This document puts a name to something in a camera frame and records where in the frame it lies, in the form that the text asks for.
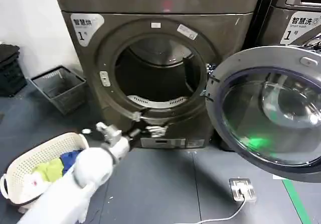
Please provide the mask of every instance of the washing machine door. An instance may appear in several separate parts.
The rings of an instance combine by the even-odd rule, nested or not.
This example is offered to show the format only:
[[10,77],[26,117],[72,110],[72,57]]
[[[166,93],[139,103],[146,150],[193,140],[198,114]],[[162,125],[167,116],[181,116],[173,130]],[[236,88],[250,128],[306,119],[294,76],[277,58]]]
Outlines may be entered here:
[[218,134],[252,164],[321,182],[321,54],[267,46],[234,54],[211,74],[206,107]]

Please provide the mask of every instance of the white wall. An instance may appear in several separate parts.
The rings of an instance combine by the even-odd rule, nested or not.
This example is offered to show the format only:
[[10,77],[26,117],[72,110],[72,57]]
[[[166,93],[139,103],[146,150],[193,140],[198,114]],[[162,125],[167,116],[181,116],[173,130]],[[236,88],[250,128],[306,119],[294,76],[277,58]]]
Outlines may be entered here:
[[25,77],[58,65],[82,71],[57,0],[0,0],[0,41],[21,48]]

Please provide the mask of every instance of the green floor line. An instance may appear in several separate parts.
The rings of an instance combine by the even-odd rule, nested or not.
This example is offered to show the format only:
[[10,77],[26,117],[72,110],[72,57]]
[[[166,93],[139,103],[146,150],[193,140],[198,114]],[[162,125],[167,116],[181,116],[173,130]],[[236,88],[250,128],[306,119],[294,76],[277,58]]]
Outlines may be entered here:
[[294,185],[292,183],[292,181],[290,180],[282,180],[285,189],[287,191],[287,193],[290,196],[290,199],[294,205],[294,208],[297,212],[297,214],[299,215],[302,224],[312,224],[303,204],[302,201],[300,200],[299,195],[297,194],[297,192],[295,191]]

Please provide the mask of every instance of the power outlet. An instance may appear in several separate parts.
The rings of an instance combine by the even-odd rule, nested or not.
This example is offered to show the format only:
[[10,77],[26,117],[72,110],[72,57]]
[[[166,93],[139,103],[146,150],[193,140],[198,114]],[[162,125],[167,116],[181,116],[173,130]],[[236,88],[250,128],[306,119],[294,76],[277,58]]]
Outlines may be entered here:
[[230,186],[235,201],[256,202],[256,194],[250,179],[230,179]]

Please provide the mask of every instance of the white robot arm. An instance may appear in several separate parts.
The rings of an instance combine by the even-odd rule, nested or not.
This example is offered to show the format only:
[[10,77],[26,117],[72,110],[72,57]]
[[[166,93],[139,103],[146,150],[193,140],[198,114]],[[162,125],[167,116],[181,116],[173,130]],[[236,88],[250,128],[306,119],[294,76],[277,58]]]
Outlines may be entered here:
[[[146,126],[133,127],[126,135],[115,126],[104,123],[96,125],[105,136],[101,148],[82,151],[68,172],[36,201],[33,207],[20,219],[18,224],[74,224],[84,222],[90,198],[98,187],[112,174],[113,168],[130,151],[130,142],[139,138]],[[153,137],[164,134],[160,127]]]

